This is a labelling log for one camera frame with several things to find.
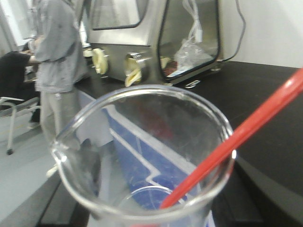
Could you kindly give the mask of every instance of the plastic bag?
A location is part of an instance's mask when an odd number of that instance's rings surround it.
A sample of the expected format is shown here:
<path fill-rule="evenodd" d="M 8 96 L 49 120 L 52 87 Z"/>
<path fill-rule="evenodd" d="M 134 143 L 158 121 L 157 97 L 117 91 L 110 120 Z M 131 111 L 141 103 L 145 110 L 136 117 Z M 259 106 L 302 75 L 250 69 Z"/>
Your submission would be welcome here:
<path fill-rule="evenodd" d="M 178 63 L 177 70 L 192 69 L 195 66 L 213 59 L 213 57 L 205 53 L 201 47 L 188 40 L 183 40 L 183 44 L 174 58 Z"/>

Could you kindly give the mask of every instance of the stainless steel chamber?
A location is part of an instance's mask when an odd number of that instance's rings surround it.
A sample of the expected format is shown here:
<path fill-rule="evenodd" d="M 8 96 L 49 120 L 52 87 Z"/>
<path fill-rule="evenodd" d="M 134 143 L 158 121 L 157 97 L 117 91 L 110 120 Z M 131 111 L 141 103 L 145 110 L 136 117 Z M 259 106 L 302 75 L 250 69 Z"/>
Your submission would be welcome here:
<path fill-rule="evenodd" d="M 98 73 L 132 84 L 176 84 L 216 67 L 217 0 L 78 0 Z"/>

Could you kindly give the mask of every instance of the gray pants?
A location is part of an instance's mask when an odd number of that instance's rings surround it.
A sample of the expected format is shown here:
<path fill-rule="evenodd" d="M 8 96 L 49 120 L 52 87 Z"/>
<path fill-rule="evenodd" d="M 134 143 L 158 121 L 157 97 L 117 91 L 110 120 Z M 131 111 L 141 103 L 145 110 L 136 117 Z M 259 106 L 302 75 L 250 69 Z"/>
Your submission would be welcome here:
<path fill-rule="evenodd" d="M 49 143 L 80 110 L 78 91 L 41 92 L 41 127 Z"/>

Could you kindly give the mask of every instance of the red stirring rod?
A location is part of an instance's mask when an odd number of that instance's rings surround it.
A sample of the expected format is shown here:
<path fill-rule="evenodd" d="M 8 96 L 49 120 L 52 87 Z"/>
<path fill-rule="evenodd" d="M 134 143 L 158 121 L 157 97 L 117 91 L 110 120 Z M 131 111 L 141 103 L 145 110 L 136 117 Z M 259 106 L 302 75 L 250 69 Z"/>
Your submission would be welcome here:
<path fill-rule="evenodd" d="M 166 197 L 160 208 L 174 205 L 216 166 L 222 163 L 233 150 L 243 144 L 258 129 L 272 119 L 280 110 L 293 101 L 303 90 L 303 69 L 295 72 L 278 90 L 255 110 L 235 131 L 220 144 L 197 168 Z"/>

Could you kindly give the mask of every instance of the sleeve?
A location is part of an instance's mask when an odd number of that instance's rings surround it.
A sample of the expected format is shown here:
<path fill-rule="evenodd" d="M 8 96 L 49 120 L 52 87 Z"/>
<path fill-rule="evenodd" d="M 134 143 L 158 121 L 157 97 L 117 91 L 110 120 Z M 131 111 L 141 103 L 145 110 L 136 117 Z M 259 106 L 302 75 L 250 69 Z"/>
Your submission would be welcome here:
<path fill-rule="evenodd" d="M 7 67 L 26 67 L 30 55 L 12 51 L 2 57 L 2 63 Z"/>
<path fill-rule="evenodd" d="M 73 13 L 64 11 L 61 1 L 49 0 L 41 8 L 43 38 L 36 47 L 38 61 L 56 61 L 67 56 L 76 42 L 77 29 L 73 23 Z"/>

